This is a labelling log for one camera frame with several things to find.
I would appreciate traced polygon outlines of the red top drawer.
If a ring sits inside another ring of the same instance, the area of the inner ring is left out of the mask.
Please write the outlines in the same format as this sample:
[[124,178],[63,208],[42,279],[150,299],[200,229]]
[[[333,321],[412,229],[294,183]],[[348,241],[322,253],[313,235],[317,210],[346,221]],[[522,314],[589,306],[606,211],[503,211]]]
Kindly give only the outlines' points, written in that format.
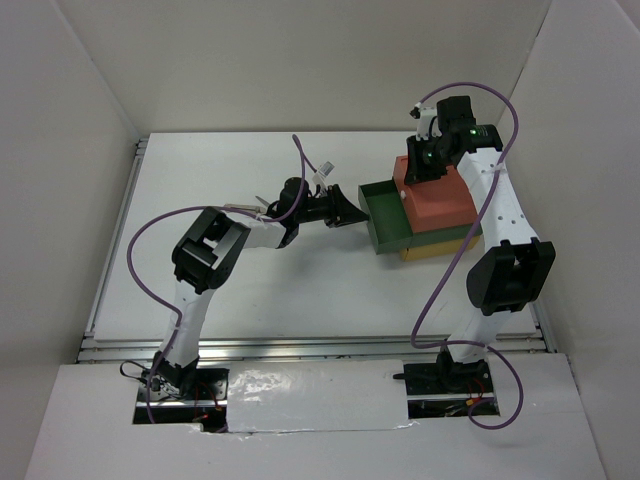
[[398,156],[393,181],[414,233],[473,224],[477,212],[464,180],[453,166],[438,180],[404,182],[407,156]]

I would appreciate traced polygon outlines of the black handled scissors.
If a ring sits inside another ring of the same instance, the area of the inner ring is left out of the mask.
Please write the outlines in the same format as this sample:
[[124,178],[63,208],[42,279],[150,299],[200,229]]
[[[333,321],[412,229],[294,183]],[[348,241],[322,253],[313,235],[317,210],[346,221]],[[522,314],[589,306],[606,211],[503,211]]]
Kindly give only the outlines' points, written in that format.
[[255,198],[256,198],[256,199],[257,199],[257,200],[258,200],[262,205],[264,205],[264,206],[265,206],[265,207],[267,207],[267,208],[268,208],[268,207],[271,205],[271,203],[272,203],[272,202],[267,201],[266,199],[264,199],[264,198],[262,198],[262,197],[260,197],[260,196],[258,196],[258,195],[256,195],[256,196],[255,196]]

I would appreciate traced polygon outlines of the green drawer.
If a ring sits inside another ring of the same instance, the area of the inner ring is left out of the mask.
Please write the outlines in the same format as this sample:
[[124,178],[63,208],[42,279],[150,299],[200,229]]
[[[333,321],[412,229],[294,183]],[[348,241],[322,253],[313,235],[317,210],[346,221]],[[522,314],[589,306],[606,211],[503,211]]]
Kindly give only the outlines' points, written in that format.
[[414,233],[393,180],[358,186],[360,209],[369,216],[367,229],[377,255],[463,240],[472,224]]

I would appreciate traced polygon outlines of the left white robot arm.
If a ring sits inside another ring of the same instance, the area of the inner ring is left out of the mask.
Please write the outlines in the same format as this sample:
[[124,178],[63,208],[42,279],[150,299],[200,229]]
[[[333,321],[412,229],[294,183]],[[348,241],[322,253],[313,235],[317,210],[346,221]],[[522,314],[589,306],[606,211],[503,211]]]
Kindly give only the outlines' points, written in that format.
[[322,221],[334,228],[368,220],[339,186],[330,185],[313,194],[300,177],[287,179],[279,198],[259,214],[257,219],[235,220],[220,209],[207,207],[174,247],[178,311],[172,315],[153,364],[163,389],[176,399],[187,398],[196,390],[199,340],[207,309],[242,251],[284,248],[304,223]]

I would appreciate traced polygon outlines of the yellow bottom drawer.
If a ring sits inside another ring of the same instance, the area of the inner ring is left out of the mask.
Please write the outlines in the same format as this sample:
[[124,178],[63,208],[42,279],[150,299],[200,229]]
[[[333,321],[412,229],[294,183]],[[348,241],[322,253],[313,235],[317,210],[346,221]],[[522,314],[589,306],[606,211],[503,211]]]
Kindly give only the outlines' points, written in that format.
[[404,262],[422,260],[427,258],[452,255],[459,251],[464,243],[464,238],[432,243],[418,242],[408,248],[399,251],[399,257]]

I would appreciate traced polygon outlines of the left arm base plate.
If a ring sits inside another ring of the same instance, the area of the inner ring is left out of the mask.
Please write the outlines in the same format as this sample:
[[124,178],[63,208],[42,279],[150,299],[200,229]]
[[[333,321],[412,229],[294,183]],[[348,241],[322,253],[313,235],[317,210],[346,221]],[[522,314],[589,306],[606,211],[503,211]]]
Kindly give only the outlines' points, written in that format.
[[229,370],[226,368],[205,368],[196,373],[190,386],[180,390],[168,381],[153,380],[150,395],[146,386],[141,385],[137,403],[144,406],[149,402],[156,406],[203,406],[224,407],[227,404]]

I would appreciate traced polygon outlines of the white foam board cover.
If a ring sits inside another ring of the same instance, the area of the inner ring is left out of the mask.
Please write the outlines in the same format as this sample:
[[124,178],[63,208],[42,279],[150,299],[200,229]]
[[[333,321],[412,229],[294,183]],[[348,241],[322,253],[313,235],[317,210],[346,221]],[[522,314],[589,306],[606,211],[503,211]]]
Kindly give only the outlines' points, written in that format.
[[405,428],[399,360],[242,362],[230,368],[233,433],[386,431]]

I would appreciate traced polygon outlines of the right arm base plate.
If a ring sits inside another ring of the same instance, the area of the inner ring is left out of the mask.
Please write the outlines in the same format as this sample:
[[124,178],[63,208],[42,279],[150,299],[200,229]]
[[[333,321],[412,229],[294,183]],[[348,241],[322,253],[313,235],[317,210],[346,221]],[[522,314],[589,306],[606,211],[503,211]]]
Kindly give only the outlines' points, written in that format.
[[462,395],[485,396],[493,392],[490,369],[482,362],[468,372],[448,372],[435,363],[405,364],[392,378],[404,383],[409,396]]

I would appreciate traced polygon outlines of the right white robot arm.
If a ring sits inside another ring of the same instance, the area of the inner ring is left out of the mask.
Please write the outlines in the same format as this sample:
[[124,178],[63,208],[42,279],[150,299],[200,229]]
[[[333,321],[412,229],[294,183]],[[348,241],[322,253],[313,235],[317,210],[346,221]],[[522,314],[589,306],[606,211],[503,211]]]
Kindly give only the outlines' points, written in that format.
[[418,121],[407,140],[409,184],[437,180],[454,167],[469,190],[484,237],[485,253],[471,268],[466,289],[472,311],[459,323],[436,359],[433,381],[459,392],[486,372],[485,348],[517,312],[536,300],[555,260],[551,242],[528,223],[503,159],[493,125],[479,125],[467,96],[433,108],[416,105]]

